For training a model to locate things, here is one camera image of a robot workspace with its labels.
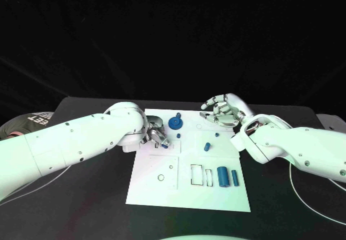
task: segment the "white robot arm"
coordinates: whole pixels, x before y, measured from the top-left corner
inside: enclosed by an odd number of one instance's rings
[[[303,171],[346,182],[346,134],[310,127],[293,128],[274,115],[252,112],[232,93],[215,96],[202,105],[213,106],[213,114],[200,116],[219,126],[241,129],[231,138],[238,151],[246,149],[251,157],[265,164],[281,157]]]
[[[120,102],[105,112],[0,141],[0,200],[20,186],[115,145],[124,152],[138,150],[140,142],[170,145],[160,118],[146,116],[134,103]]]

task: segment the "white paper sheet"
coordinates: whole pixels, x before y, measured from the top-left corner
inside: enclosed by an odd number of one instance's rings
[[[173,130],[169,119],[177,112],[183,126]],[[140,145],[125,203],[251,212],[239,153],[229,141],[233,129],[208,122],[199,111],[146,109],[144,113],[163,119],[171,144],[169,149],[156,148],[151,142]],[[192,165],[202,165],[203,185],[192,185]],[[219,187],[216,168],[221,166],[228,169],[229,187]],[[212,186],[208,186],[206,169],[210,169]],[[239,186],[233,186],[232,170],[236,170]]]

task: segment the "small blue part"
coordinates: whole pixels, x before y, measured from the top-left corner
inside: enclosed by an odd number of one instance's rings
[[[225,166],[218,167],[218,185],[222,188],[229,187],[229,173]]]
[[[210,143],[208,142],[206,144],[205,144],[205,147],[203,147],[203,150],[208,152],[209,151],[209,147],[210,147]]]
[[[183,126],[182,114],[180,112],[176,113],[176,116],[167,121],[167,125],[173,130],[177,130]]]
[[[238,176],[236,176],[236,171],[232,170],[232,182],[233,182],[233,186],[238,187],[239,183],[238,183]]]

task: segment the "table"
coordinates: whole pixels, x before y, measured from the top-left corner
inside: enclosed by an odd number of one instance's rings
[[[50,126],[104,110],[125,100],[68,97]],[[131,100],[140,108],[200,110],[200,103]],[[323,128],[314,111],[301,106],[249,105],[293,127]],[[294,194],[288,162],[267,164],[241,152],[251,212],[127,205],[135,153],[121,147],[73,165],[49,186],[0,207],[0,239],[157,240],[182,235],[223,235],[246,239],[343,239],[346,226],[319,216]],[[333,183],[294,167],[291,177],[307,204],[346,222],[346,192]],[[42,177],[23,193],[62,172]]]

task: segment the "person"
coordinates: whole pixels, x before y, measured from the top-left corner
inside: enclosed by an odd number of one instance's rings
[[[46,128],[53,112],[27,113],[14,117],[0,126],[0,141]]]

